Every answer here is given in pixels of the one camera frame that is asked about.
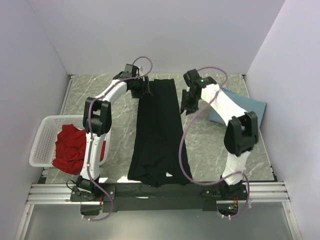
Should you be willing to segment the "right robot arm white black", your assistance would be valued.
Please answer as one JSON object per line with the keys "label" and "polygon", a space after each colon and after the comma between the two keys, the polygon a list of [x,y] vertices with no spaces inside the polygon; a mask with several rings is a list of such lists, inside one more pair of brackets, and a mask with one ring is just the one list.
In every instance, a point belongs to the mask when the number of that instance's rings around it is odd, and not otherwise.
{"label": "right robot arm white black", "polygon": [[235,185],[243,180],[246,161],[259,141],[258,116],[238,106],[212,77],[201,77],[197,69],[187,71],[183,78],[187,89],[182,91],[180,112],[198,117],[204,111],[199,109],[202,100],[226,125],[223,142],[227,161],[218,182],[225,182],[219,187],[219,193],[222,198],[230,200],[237,194]]}

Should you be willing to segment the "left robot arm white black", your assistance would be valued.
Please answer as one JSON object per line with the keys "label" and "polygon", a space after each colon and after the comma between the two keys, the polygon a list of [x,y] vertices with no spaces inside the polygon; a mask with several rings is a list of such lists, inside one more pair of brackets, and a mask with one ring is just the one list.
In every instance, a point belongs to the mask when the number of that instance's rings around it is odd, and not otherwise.
{"label": "left robot arm white black", "polygon": [[99,95],[85,100],[83,127],[86,132],[86,147],[82,170],[76,185],[82,189],[82,195],[88,201],[96,200],[100,195],[97,186],[100,178],[101,153],[107,157],[112,128],[112,105],[126,92],[130,91],[134,99],[150,94],[149,77],[140,75],[141,67],[126,64],[111,84]]}

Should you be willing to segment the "black t shirt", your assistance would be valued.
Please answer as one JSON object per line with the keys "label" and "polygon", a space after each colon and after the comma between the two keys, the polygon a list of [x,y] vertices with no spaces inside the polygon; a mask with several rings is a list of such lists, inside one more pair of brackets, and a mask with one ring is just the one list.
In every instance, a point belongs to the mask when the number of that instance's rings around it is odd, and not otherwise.
{"label": "black t shirt", "polygon": [[192,174],[186,147],[180,143],[183,127],[175,81],[155,79],[150,82],[150,89],[152,93],[138,102],[136,137],[127,178],[156,188],[166,184],[186,185]]}

